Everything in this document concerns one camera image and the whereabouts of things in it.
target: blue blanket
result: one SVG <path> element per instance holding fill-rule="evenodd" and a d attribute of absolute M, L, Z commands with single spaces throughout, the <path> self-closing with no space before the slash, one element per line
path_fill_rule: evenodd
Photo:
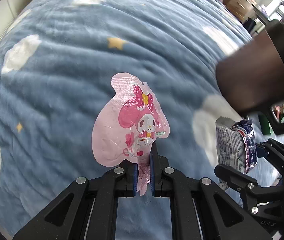
<path fill-rule="evenodd" d="M 217 0 L 33 0 L 0 42 L 0 224 L 15 234 L 74 179 L 109 169 L 95 161 L 91 133 L 120 72 L 160 102 L 171 131 L 159 154 L 217 182 L 215 120 L 240 117 L 215 65 L 249 40 Z M 250 175 L 269 186 L 277 173 L 259 160 Z M 148 190 L 118 210 L 117 239 L 171 239 L 168 199 Z"/>

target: cartoon character face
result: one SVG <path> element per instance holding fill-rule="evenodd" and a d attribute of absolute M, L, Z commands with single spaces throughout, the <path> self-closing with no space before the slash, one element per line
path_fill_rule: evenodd
<path fill-rule="evenodd" d="M 154 132 L 156 128 L 156 121 L 151 114 L 145 114 L 137 123 L 139 133 L 146 131 L 147 133 Z"/>

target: metal bolt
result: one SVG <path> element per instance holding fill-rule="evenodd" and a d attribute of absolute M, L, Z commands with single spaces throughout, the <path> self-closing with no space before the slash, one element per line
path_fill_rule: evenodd
<path fill-rule="evenodd" d="M 124 172 L 124 169 L 121 168 L 121 167 L 117 167 L 117 168 L 114 169 L 114 172 L 115 172 L 116 174 L 121 174 L 121 173 Z"/>
<path fill-rule="evenodd" d="M 76 179 L 77 184 L 83 184 L 86 181 L 85 177 L 78 177 Z"/>
<path fill-rule="evenodd" d="M 259 209 L 258 209 L 257 207 L 253 207 L 253 208 L 252 208 L 252 213 L 253 213 L 253 214 L 257 214 L 258 211 L 259 211 Z"/>
<path fill-rule="evenodd" d="M 171 167 L 166 167 L 166 168 L 164 169 L 164 171 L 165 171 L 167 174 L 172 174 L 172 173 L 174 172 L 174 169 L 171 168 Z"/>
<path fill-rule="evenodd" d="M 211 180 L 210 180 L 209 178 L 203 178 L 203 179 L 202 179 L 202 183 L 203 183 L 204 185 L 210 185 L 210 184 L 211 184 Z"/>

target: pink wrapper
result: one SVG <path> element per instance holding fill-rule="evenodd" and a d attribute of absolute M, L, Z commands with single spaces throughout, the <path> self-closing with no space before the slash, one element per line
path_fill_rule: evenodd
<path fill-rule="evenodd" d="M 150 151 L 157 137 L 166 138 L 170 126 L 149 86 L 129 73 L 111 79 L 115 96 L 103 107 L 92 132 L 92 150 L 103 166 L 123 160 L 138 164 L 137 192 L 150 183 Z"/>

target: triangular cutout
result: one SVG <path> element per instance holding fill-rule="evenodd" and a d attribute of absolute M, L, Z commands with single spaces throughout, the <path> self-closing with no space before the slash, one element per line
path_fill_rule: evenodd
<path fill-rule="evenodd" d="M 229 228 L 243 221 L 243 217 L 236 212 L 219 194 L 213 195 L 220 211 L 224 225 Z"/>
<path fill-rule="evenodd" d="M 74 194 L 66 195 L 44 218 L 45 221 L 60 227 L 63 225 L 69 207 L 72 203 Z"/>

